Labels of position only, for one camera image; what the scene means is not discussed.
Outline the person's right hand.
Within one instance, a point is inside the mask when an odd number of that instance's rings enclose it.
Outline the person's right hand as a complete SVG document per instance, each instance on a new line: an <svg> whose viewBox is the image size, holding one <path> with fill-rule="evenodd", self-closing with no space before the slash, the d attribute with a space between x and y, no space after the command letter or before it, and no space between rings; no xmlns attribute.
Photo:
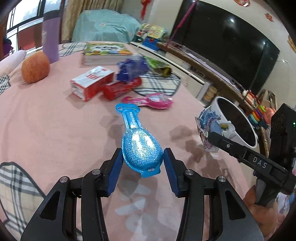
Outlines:
<svg viewBox="0 0 296 241"><path fill-rule="evenodd" d="M269 240L283 222L285 215L278 212L278 204L273 203L272 208L257 205L255 185L253 185L243 198L245 205L258 223L265 240Z"/></svg>

